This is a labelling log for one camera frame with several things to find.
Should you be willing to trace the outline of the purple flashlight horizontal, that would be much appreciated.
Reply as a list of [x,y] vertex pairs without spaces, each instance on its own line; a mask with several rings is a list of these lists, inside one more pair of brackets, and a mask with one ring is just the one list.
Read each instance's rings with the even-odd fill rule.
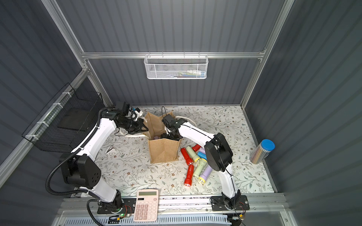
[[204,154],[206,153],[205,150],[204,150],[204,148],[200,148],[200,149],[199,149],[199,152],[204,153]]

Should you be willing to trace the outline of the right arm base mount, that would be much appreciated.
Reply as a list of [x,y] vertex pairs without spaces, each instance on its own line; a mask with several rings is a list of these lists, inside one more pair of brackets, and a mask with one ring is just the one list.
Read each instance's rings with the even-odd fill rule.
[[224,196],[211,196],[210,202],[213,211],[248,211],[248,198],[245,195],[229,199]]

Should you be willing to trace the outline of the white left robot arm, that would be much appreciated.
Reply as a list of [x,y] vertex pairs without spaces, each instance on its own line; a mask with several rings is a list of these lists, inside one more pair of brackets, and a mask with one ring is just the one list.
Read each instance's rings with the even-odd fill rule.
[[59,162],[65,183],[79,187],[100,202],[120,203],[120,192],[110,186],[102,177],[95,160],[108,137],[117,129],[124,129],[127,135],[148,131],[139,108],[116,109],[104,107],[98,113],[95,127],[85,139],[70,153],[63,154]]

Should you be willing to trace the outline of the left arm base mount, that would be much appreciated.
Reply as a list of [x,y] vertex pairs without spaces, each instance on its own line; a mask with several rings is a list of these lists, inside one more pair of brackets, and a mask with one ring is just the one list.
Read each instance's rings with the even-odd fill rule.
[[122,198],[120,205],[100,202],[98,214],[133,214],[135,212],[136,198]]

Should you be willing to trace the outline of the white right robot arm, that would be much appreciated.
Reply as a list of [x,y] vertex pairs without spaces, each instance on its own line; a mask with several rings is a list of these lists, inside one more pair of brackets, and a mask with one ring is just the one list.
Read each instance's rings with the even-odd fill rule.
[[205,132],[184,118],[175,119],[170,115],[165,116],[162,123],[166,127],[167,138],[173,140],[187,138],[205,150],[208,164],[219,174],[224,204],[228,205],[229,209],[233,209],[241,197],[241,192],[234,182],[232,174],[233,152],[224,135]]

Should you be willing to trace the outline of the blue flashlight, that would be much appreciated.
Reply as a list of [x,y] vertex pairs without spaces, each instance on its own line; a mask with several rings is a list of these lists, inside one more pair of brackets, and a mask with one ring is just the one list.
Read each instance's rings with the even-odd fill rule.
[[198,152],[198,156],[200,157],[200,158],[203,158],[203,159],[207,159],[207,156],[206,156],[206,154],[205,153],[202,153],[202,152]]

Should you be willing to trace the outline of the brown paper tote bag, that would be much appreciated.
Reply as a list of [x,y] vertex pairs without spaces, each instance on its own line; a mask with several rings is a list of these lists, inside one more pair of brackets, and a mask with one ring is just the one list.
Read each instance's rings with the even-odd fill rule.
[[165,133],[165,125],[162,119],[163,116],[156,116],[151,113],[147,113],[143,119],[149,131],[140,134],[145,135],[148,140],[151,163],[168,163],[178,160],[178,150],[181,142],[160,138],[160,135]]

